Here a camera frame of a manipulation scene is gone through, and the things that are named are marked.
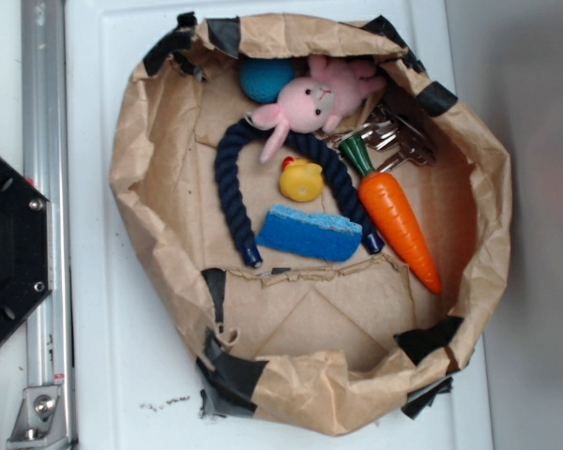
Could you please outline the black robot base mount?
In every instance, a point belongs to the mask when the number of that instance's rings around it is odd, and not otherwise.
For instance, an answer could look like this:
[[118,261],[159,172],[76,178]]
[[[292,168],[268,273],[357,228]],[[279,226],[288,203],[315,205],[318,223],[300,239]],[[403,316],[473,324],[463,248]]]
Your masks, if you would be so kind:
[[49,206],[0,157],[0,347],[52,291]]

